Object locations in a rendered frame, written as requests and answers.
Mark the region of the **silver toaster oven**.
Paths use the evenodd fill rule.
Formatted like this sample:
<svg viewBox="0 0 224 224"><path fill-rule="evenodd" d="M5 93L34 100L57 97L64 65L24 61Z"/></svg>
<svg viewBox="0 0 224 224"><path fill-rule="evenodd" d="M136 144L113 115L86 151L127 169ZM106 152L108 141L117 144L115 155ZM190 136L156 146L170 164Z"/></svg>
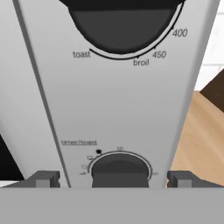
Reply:
<svg viewBox="0 0 224 224"><path fill-rule="evenodd" d="M125 153L162 188L177 149L220 0L185 0L152 44L104 52L59 0L12 0L62 170L60 187L92 188L91 167Z"/></svg>

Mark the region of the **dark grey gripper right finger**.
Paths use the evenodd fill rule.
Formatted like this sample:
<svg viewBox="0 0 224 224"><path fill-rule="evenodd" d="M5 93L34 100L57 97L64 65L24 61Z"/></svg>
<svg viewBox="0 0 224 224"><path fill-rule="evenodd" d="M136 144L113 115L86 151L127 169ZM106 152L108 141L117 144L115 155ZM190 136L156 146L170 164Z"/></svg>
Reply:
<svg viewBox="0 0 224 224"><path fill-rule="evenodd" d="M191 171L168 171L168 187L212 187L213 184L203 180Z"/></svg>

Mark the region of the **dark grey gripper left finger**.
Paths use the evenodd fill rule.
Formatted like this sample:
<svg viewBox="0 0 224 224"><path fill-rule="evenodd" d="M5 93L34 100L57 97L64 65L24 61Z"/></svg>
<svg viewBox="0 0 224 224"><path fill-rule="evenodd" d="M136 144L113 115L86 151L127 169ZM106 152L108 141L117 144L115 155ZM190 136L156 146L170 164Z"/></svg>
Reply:
<svg viewBox="0 0 224 224"><path fill-rule="evenodd" d="M59 171L37 171L28 179L18 183L20 187L60 188Z"/></svg>

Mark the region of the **black temperature knob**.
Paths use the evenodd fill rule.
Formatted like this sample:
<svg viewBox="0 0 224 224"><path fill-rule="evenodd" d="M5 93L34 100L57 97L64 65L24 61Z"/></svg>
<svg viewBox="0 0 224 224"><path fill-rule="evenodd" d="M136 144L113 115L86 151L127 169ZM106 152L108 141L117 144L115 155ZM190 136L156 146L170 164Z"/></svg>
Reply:
<svg viewBox="0 0 224 224"><path fill-rule="evenodd" d="M138 52L157 40L186 0L59 0L80 34L107 53Z"/></svg>

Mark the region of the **silver toaster oven door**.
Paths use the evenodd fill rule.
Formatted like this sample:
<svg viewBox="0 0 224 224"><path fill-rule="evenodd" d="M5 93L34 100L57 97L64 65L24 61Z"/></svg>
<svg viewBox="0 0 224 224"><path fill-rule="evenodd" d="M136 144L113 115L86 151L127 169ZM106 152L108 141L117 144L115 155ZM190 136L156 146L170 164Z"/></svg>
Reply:
<svg viewBox="0 0 224 224"><path fill-rule="evenodd" d="M0 134L26 178L62 170L12 0L0 0Z"/></svg>

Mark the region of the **black timer knob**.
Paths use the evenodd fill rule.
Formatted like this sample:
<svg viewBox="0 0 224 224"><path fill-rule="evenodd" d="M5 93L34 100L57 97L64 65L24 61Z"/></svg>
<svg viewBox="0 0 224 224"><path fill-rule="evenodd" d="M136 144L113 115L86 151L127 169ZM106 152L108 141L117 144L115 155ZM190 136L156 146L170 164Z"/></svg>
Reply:
<svg viewBox="0 0 224 224"><path fill-rule="evenodd" d="M150 170L139 157L125 153L100 158L91 167L92 187L149 187Z"/></svg>

